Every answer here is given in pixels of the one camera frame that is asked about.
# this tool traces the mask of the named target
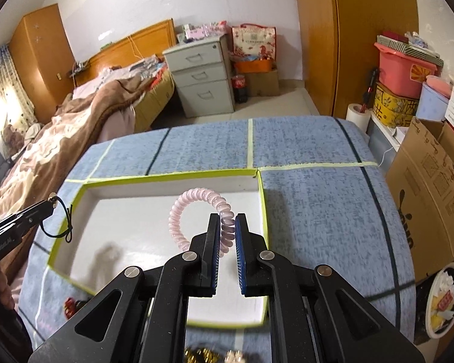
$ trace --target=brown blanket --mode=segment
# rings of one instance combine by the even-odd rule
[[[61,105],[27,146],[0,187],[0,219],[57,192],[79,158],[94,143],[114,112],[135,102],[153,79],[140,76],[107,83],[84,99]],[[25,263],[35,229],[1,262],[9,280]]]

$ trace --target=gift bag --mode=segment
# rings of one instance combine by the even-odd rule
[[[244,23],[232,28],[234,54],[276,60],[276,28]]]

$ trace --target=sun sticker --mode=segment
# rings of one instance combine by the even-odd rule
[[[426,81],[428,75],[430,75],[430,70],[420,65],[412,64],[412,68],[410,68],[410,80],[423,83]]]

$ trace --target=drawer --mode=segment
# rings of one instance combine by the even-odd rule
[[[206,65],[203,67],[190,68],[178,71],[173,75],[177,87],[191,86],[192,84],[215,82],[227,79],[224,63]]]
[[[178,88],[187,117],[232,113],[232,93],[228,81],[221,80]]]
[[[165,54],[168,68],[171,72],[199,67],[201,65],[219,63],[222,61],[220,43],[192,46]]]

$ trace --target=triangular cutout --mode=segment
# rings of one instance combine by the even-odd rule
[[[75,326],[75,332],[98,343],[104,340],[120,298],[121,291],[117,289],[112,291]]]
[[[335,295],[340,303],[351,336],[355,340],[362,340],[380,330],[380,325],[344,290],[337,290]]]

